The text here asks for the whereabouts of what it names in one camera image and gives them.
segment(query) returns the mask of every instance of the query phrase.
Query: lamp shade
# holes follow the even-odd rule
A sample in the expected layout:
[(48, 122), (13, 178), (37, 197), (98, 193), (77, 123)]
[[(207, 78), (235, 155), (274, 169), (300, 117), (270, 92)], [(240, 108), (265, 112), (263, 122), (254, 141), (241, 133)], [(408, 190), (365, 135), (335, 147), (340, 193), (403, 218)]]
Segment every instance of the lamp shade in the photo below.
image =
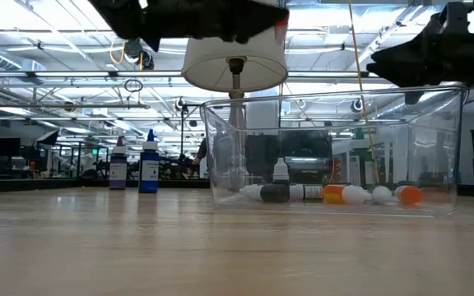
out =
[[(277, 0), (261, 2), (277, 4)], [(273, 27), (247, 44), (223, 42), (219, 38), (189, 39), (182, 75), (204, 90), (230, 92), (233, 82), (227, 59), (237, 57), (246, 58), (240, 75), (240, 89), (244, 92), (278, 86), (288, 77), (284, 44), (276, 40)]]

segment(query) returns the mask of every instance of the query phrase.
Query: wooden table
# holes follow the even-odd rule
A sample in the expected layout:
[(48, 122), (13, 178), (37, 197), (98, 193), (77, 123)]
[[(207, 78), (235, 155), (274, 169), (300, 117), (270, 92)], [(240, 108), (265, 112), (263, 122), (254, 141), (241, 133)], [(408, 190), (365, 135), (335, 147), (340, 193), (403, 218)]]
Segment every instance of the wooden table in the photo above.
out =
[(474, 295), (445, 219), (216, 209), (207, 190), (0, 193), (0, 296)]

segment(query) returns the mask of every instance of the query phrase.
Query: clear plastic bin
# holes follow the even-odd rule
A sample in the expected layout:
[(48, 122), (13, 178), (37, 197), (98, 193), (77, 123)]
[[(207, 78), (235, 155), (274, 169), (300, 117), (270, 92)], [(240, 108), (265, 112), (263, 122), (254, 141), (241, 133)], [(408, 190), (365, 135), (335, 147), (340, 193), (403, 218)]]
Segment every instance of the clear plastic bin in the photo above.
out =
[[(458, 130), (466, 98), (466, 89), (440, 86), (206, 103), (201, 113), (212, 200), (262, 210), (448, 214), (456, 200)], [(266, 202), (250, 185), (274, 182), (279, 158), (288, 168), (285, 193), (290, 196)], [(323, 200), (323, 188), (330, 184), (362, 187), (368, 196), (363, 202), (332, 204)], [(377, 202), (371, 196), (377, 186), (393, 195)], [(394, 196), (400, 186), (419, 188), (421, 202), (400, 202)], [(312, 198), (307, 191), (313, 191)]]

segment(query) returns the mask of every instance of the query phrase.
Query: white bottle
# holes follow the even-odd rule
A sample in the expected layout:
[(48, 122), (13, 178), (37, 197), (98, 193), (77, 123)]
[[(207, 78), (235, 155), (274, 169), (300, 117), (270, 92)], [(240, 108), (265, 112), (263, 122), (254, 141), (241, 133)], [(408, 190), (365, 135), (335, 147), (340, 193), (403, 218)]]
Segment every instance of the white bottle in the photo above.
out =
[(372, 191), (372, 201), (379, 205), (385, 205), (389, 202), (396, 201), (393, 193), (385, 186), (377, 186)]
[(347, 205), (363, 205), (370, 201), (371, 195), (362, 187), (349, 185), (343, 189), (342, 198)]

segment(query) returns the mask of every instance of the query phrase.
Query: dropper bottle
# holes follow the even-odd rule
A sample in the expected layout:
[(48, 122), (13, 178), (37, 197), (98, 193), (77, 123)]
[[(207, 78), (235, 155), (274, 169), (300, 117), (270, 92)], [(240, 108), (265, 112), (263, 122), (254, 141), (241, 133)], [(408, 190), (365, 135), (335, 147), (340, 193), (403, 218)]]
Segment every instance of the dropper bottle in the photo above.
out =
[(150, 129), (147, 141), (142, 144), (142, 153), (140, 154), (138, 192), (156, 193), (158, 191), (159, 162), (158, 144), (155, 142), (153, 130)]
[(123, 136), (119, 136), (109, 163), (109, 189), (111, 190), (125, 190), (128, 178), (128, 158), (125, 155), (127, 152), (127, 147), (123, 145)]

